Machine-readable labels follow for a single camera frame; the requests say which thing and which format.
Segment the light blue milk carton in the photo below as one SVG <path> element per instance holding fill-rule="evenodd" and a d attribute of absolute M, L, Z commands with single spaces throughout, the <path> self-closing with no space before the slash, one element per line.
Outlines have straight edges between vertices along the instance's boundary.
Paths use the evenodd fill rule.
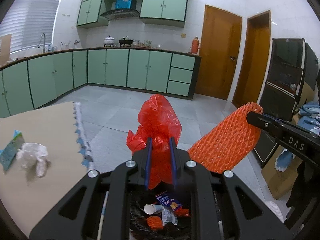
<path fill-rule="evenodd" d="M 0 162 L 3 167 L 3 170 L 6 172 L 14 160 L 16 153 L 19 149 L 22 148 L 22 145 L 25 143 L 22 132 L 14 130 L 12 140 L 7 144 L 7 146 L 1 150 Z"/>

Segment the brown wooden door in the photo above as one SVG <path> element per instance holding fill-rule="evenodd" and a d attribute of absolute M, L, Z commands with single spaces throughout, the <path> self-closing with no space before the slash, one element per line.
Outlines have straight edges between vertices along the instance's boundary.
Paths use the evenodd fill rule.
<path fill-rule="evenodd" d="M 241 30 L 240 16 L 205 6 L 197 94 L 228 98 L 239 55 Z"/>
<path fill-rule="evenodd" d="M 240 107 L 257 102 L 264 83 L 271 40 L 271 12 L 247 20 L 247 33 L 241 70 L 232 103 Z"/>

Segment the chrome kitchen faucet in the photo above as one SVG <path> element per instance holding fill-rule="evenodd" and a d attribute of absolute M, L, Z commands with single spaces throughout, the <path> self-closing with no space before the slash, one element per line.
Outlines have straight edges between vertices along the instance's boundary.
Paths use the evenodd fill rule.
<path fill-rule="evenodd" d="M 44 54 L 46 52 L 46 34 L 43 33 L 41 36 L 40 36 L 40 41 L 39 41 L 39 44 L 37 46 L 38 48 L 42 48 L 42 53 Z"/>

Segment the white plastic bag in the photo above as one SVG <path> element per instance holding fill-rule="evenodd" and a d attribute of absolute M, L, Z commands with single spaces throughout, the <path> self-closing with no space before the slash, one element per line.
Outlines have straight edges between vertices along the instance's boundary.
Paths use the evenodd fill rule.
<path fill-rule="evenodd" d="M 46 146 L 38 143 L 24 143 L 16 153 L 16 160 L 25 171 L 35 169 L 35 174 L 39 178 L 46 175 L 51 164 Z"/>

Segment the black range hood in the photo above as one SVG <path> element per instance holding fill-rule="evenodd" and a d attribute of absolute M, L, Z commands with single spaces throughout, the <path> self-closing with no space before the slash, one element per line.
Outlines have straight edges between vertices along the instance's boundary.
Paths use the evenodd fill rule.
<path fill-rule="evenodd" d="M 140 17 L 140 12 L 136 9 L 114 9 L 100 14 L 101 17 L 108 19 L 109 21 L 119 20 L 129 17 Z"/>

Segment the orange foam fruit net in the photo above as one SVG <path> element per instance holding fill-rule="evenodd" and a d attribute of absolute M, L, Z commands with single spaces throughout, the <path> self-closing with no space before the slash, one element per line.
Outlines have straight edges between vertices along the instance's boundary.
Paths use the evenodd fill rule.
<path fill-rule="evenodd" d="M 227 116 L 188 150 L 191 160 L 215 173 L 232 170 L 259 141 L 261 129 L 250 125 L 249 112 L 263 113 L 263 108 L 249 102 Z"/>

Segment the red plastic bag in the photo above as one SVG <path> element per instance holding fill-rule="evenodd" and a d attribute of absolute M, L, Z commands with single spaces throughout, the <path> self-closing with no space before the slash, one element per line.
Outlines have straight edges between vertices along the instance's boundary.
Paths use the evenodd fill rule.
<path fill-rule="evenodd" d="M 170 138 L 178 143 L 182 126 L 166 97 L 160 94 L 150 96 L 138 113 L 139 126 L 136 133 L 129 130 L 126 144 L 132 153 L 146 147 L 152 139 L 151 170 L 149 189 L 159 183 L 172 184 Z"/>

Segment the orange thermos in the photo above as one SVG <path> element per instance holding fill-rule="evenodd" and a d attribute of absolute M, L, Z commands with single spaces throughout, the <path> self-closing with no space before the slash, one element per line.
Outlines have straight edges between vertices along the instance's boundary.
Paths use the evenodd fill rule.
<path fill-rule="evenodd" d="M 191 43 L 191 50 L 190 52 L 192 54 L 198 54 L 198 51 L 199 51 L 199 46 L 200 46 L 200 41 L 199 41 L 199 38 L 197 36 L 195 36 L 192 40 L 192 43 Z"/>

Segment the white cooking pot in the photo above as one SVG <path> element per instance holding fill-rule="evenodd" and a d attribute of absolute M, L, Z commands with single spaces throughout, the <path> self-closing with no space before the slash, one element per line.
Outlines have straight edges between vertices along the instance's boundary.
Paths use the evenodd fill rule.
<path fill-rule="evenodd" d="M 108 37 L 104 38 L 104 47 L 114 47 L 115 46 L 115 41 L 114 38 L 110 35 Z"/>

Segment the green lower kitchen cabinets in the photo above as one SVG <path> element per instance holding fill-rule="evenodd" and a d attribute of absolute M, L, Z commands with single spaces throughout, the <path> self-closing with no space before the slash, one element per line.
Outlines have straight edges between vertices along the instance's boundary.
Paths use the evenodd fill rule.
<path fill-rule="evenodd" d="M 1 117 L 38 109 L 85 85 L 192 99 L 200 56 L 146 48 L 94 48 L 26 57 L 1 67 Z"/>

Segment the window with white blinds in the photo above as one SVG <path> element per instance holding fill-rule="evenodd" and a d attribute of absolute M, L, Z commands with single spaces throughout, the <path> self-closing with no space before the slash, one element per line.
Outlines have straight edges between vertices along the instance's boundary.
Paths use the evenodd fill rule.
<path fill-rule="evenodd" d="M 46 34 L 46 45 L 52 43 L 60 0 L 15 0 L 3 21 L 1 36 L 11 34 L 10 52 L 37 47 Z"/>

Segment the black refrigerator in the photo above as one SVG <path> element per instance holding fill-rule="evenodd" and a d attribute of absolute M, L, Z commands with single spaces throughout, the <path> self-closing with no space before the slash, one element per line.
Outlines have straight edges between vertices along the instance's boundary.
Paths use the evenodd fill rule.
<path fill-rule="evenodd" d="M 313 100 L 319 60 L 304 38 L 274 38 L 260 106 L 264 113 L 291 121 Z"/>

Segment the black wok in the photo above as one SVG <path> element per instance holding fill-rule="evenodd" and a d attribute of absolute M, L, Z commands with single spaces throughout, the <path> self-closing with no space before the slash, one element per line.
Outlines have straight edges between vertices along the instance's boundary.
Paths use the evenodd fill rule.
<path fill-rule="evenodd" d="M 123 37 L 119 40 L 119 45 L 121 47 L 130 47 L 133 45 L 133 40 L 128 38 L 127 36 Z"/>

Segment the green kitchen cabinets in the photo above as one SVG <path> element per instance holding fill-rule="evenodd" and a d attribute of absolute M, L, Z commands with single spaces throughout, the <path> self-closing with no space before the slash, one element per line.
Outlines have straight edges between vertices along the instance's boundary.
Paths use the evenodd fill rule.
<path fill-rule="evenodd" d="M 85 85 L 192 99 L 200 56 L 146 48 L 94 48 L 26 57 L 1 67 L 1 117 L 38 109 Z"/>
<path fill-rule="evenodd" d="M 77 26 L 94 28 L 138 18 L 145 24 L 183 27 L 188 0 L 82 0 Z"/>

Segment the blue snack bag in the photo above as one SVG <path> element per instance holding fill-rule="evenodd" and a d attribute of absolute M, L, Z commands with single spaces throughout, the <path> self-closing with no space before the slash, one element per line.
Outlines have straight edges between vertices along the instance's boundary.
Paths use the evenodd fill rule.
<path fill-rule="evenodd" d="M 155 197 L 159 204 L 172 209 L 172 211 L 176 211 L 182 208 L 182 204 L 171 193 L 163 192 L 156 195 Z"/>

